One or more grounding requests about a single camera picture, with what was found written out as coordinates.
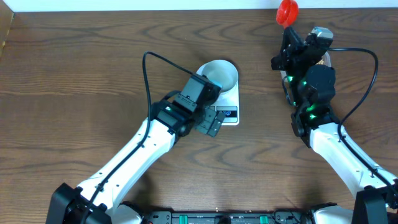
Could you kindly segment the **red plastic measuring scoop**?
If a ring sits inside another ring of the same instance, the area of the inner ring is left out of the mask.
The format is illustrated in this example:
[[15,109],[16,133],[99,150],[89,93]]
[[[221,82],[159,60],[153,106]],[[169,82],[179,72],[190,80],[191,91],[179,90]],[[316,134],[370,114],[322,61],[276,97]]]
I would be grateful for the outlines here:
[[283,0],[276,14],[276,22],[284,29],[291,26],[299,14],[299,6],[295,0]]

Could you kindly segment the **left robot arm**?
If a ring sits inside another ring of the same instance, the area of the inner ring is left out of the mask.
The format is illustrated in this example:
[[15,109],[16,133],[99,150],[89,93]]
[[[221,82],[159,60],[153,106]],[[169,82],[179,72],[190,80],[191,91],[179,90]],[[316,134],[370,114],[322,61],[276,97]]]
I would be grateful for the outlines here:
[[132,139],[98,172],[76,188],[63,183],[53,194],[47,223],[140,223],[142,217],[122,203],[146,170],[192,129],[216,136],[223,113],[210,109],[222,85],[196,73],[183,90],[149,106]]

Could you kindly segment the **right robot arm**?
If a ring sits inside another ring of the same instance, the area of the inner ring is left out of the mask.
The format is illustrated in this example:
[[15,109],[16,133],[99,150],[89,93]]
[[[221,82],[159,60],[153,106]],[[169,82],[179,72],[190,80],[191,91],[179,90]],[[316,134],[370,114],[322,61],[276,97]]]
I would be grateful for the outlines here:
[[329,163],[345,183],[355,203],[352,210],[335,203],[314,206],[301,223],[397,223],[397,176],[367,155],[347,133],[344,119],[331,106],[335,96],[335,69],[320,63],[333,50],[333,33],[314,27],[301,39],[288,26],[271,67],[285,75],[282,87],[294,107],[291,125],[294,134]]

